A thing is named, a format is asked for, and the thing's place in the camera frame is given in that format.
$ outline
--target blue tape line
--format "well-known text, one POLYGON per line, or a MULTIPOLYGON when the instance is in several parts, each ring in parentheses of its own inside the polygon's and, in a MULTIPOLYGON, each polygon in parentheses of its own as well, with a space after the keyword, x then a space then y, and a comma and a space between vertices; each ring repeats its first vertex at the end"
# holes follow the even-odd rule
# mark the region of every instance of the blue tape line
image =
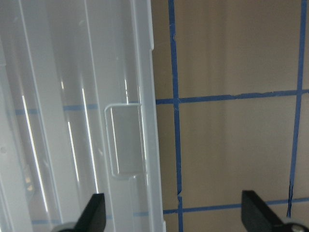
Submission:
POLYGON ((302 87, 303 87, 306 17, 307 17, 307 0, 302 0, 301 1, 301 17, 300 17, 297 94, 296 94, 295 121, 294 121, 293 147, 292 147, 292 158, 291 158, 291 169, 290 169, 290 185, 289 185, 289 201, 288 201, 287 217, 291 217, 293 188, 294 188, 294 180, 295 180, 298 131, 299 131, 300 109, 301 109, 301 95, 302 95, 302 87))
MULTIPOLYGON (((298 198, 293 199, 293 203, 303 203, 309 202, 309 198, 298 198)), ((274 200, 274 201, 267 201, 267 205, 280 205, 280 204, 287 204, 288 199, 286 200, 274 200)), ((193 208, 184 208, 184 213, 192 213, 192 212, 203 212, 203 211, 213 211, 213 210, 225 210, 225 209, 238 209, 241 208, 241 204, 223 204, 223 205, 213 205, 213 206, 204 206, 204 207, 193 207, 193 208)), ((169 209, 163 210, 163 214, 175 214, 177 213, 177 209, 169 209)))
POLYGON ((53 225, 59 225, 61 224, 60 220, 33 220, 31 221, 32 225, 47 225, 47 224, 53 224, 53 225))
POLYGON ((176 151, 176 178, 177 178, 177 198, 178 198, 178 231, 183 232, 183 198, 182 192, 182 159, 181 159, 181 141, 180 141, 180 117, 179 117, 179 90, 178 90, 178 68, 177 68, 177 47, 175 41, 175 9, 174 0, 169 0, 169 39, 170 54, 173 76, 173 106, 174 106, 174 124, 175 124, 175 151, 176 151))
POLYGON ((177 214, 178 210, 177 209, 165 209, 163 210, 163 214, 177 214))
MULTIPOLYGON (((309 89, 302 90, 302 94, 309 93, 309 89)), ((237 99, 250 99, 250 98, 270 98, 270 97, 284 97, 294 96, 297 94, 297 90, 284 90, 273 91, 266 93, 242 93, 239 95, 215 95, 204 97, 192 97, 192 98, 179 98, 178 103, 194 103, 194 102, 213 102, 213 101, 226 101, 237 99)), ((157 105, 162 104, 174 104, 174 99, 158 99, 155 101, 157 105)))
MULTIPOLYGON (((87 110, 97 110, 98 104, 87 104, 87 110)), ((84 105, 66 105, 63 106, 64 111, 84 110, 84 105)))
POLYGON ((148 212, 138 212, 138 213, 133 213, 134 217, 148 217, 149 213, 148 212))
POLYGON ((155 100, 155 103, 157 105, 174 104, 174 99, 157 99, 155 100))
MULTIPOLYGON (((29 115, 37 115, 39 111, 37 109, 28 109, 29 115)), ((15 114, 18 115, 25 115, 25 109, 17 109, 15 110, 15 114)))

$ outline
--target clamp jaw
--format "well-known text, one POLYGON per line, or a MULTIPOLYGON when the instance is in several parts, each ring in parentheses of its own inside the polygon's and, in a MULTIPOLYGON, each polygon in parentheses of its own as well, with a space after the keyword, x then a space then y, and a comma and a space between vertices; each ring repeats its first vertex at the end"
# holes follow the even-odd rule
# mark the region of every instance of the clamp jaw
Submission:
POLYGON ((241 221, 248 232, 309 232, 302 224, 283 223, 252 190, 242 192, 241 221))
POLYGON ((106 211, 104 193, 93 194, 74 228, 57 232, 104 232, 106 211))

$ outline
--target transparent plastic bin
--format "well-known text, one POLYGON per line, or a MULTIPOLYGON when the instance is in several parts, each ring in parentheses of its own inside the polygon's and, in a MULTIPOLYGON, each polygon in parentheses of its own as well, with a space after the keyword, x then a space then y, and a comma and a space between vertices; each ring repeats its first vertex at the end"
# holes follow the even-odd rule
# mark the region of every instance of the transparent plastic bin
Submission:
POLYGON ((0 232, 164 232, 149 0, 0 2, 0 232))

